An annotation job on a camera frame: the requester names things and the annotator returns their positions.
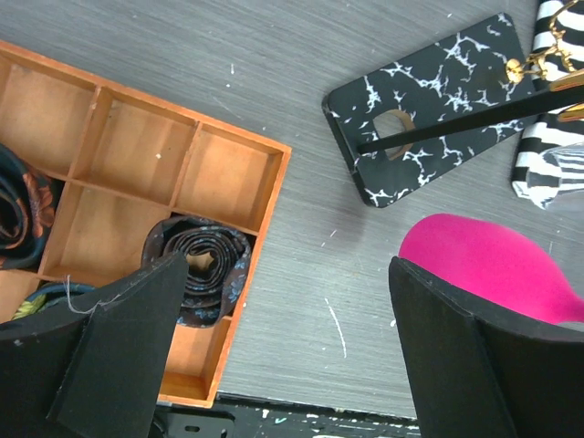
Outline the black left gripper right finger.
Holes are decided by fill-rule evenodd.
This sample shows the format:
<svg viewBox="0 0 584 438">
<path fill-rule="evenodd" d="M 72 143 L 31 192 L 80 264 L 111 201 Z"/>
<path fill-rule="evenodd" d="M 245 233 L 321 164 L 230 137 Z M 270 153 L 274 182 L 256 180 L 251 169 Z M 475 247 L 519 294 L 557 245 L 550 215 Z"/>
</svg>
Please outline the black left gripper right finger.
<svg viewBox="0 0 584 438">
<path fill-rule="evenodd" d="M 582 436 L 582 332 L 500 307 L 399 257 L 389 290 L 421 436 Z"/>
</svg>

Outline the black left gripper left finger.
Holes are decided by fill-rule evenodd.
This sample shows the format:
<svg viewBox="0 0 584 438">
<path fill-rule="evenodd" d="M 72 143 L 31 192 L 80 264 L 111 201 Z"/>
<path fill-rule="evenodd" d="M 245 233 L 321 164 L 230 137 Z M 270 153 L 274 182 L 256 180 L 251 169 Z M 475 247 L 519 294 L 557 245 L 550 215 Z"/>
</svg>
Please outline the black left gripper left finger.
<svg viewBox="0 0 584 438">
<path fill-rule="evenodd" d="M 166 255 L 2 324 L 2 436 L 147 436 L 187 273 Z"/>
</svg>

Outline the pink plastic wine glass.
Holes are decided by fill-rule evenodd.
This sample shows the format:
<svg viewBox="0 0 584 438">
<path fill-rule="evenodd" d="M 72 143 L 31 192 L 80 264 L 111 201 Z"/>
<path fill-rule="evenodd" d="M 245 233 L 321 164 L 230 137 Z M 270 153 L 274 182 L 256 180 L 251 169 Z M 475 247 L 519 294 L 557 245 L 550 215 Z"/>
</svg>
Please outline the pink plastic wine glass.
<svg viewBox="0 0 584 438">
<path fill-rule="evenodd" d="M 583 298 L 539 245 L 487 221 L 454 214 L 423 218 L 399 257 L 447 283 L 550 324 L 581 323 Z"/>
</svg>

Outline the gold wine glass rack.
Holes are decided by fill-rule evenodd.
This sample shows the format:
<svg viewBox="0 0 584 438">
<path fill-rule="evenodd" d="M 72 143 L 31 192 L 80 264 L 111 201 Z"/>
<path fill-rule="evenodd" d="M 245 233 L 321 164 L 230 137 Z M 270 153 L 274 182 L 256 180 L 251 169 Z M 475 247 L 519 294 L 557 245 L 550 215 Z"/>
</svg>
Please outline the gold wine glass rack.
<svg viewBox="0 0 584 438">
<path fill-rule="evenodd" d="M 332 90 L 323 110 L 361 200 L 396 203 L 546 112 L 583 120 L 583 69 L 537 90 L 531 53 L 501 13 Z"/>
</svg>

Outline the clear stemmed wine glass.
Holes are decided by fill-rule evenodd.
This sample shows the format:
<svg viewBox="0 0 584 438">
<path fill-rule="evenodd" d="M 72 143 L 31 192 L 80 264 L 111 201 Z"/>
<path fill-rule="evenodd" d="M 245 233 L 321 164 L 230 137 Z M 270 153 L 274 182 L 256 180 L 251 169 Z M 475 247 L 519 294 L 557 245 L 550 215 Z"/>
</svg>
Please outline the clear stemmed wine glass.
<svg viewBox="0 0 584 438">
<path fill-rule="evenodd" d="M 583 143 L 541 152 L 527 170 L 527 197 L 553 214 L 583 215 Z"/>
</svg>

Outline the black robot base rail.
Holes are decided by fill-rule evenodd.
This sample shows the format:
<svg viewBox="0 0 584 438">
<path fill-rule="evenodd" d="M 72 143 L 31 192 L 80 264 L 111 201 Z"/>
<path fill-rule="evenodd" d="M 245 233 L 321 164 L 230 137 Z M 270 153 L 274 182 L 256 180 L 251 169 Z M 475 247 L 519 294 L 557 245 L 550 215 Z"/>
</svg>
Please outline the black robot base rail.
<svg viewBox="0 0 584 438">
<path fill-rule="evenodd" d="M 210 408 L 161 402 L 150 437 L 419 437 L 409 418 L 222 394 Z"/>
</svg>

